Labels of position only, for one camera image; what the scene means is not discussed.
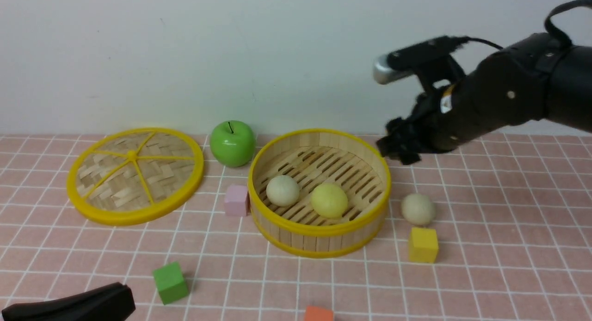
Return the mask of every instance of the yellow cube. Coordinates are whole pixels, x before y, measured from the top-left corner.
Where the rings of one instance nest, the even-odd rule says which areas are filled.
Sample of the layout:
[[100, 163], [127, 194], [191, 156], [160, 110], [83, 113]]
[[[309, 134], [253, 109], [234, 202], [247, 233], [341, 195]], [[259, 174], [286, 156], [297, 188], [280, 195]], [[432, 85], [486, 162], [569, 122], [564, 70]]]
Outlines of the yellow cube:
[[438, 235], [433, 228], [411, 229], [408, 242], [409, 261], [434, 263], [438, 257]]

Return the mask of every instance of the yellow ball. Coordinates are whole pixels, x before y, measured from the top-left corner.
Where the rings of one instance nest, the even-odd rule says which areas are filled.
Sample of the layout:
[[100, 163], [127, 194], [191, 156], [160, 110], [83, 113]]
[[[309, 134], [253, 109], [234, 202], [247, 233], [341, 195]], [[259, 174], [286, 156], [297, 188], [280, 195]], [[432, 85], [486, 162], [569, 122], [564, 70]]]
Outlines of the yellow ball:
[[347, 210], [347, 195], [336, 184], [320, 184], [310, 196], [313, 209], [325, 218], [339, 218]]

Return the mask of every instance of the robotic arm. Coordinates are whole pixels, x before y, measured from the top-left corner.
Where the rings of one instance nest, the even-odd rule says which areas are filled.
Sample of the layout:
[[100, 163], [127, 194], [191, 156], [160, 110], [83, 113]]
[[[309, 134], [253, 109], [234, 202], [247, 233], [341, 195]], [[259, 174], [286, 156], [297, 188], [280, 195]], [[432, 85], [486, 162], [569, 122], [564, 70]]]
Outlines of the robotic arm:
[[[387, 123], [376, 142], [383, 157], [411, 165], [421, 153], [448, 153], [506, 126], [547, 119], [592, 133], [592, 47], [573, 45], [552, 16], [592, 0], [559, 5], [545, 19], [544, 33], [509, 47], [484, 39], [438, 37], [379, 57], [374, 79], [386, 85], [416, 75], [424, 92], [412, 113]], [[477, 41], [498, 49], [465, 74], [450, 56]], [[450, 84], [435, 87], [438, 81]]]

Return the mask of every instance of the wooden block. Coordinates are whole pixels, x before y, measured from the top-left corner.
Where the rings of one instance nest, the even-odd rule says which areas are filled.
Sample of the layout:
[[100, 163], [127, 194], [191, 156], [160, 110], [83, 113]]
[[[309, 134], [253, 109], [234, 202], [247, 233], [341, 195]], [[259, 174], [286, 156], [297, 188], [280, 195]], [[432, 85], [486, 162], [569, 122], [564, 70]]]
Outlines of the wooden block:
[[152, 272], [160, 300], [164, 305], [189, 295], [189, 289], [178, 262], [167, 264]]
[[413, 227], [408, 241], [409, 261], [434, 263], [438, 257], [438, 235], [433, 228]]
[[318, 308], [317, 306], [308, 306], [304, 315], [304, 321], [333, 321], [333, 311]]
[[224, 212], [227, 216], [247, 216], [249, 213], [249, 190], [246, 186], [230, 185], [224, 195]]

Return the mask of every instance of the green cube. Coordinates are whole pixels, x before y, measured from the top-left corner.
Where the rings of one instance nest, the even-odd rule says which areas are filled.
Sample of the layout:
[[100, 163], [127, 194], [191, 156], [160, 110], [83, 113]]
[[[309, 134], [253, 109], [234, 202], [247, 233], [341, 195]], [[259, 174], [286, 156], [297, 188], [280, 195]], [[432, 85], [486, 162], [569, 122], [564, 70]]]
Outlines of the green cube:
[[152, 272], [156, 289], [164, 305], [176, 302], [189, 295], [187, 283], [179, 262], [167, 264]]

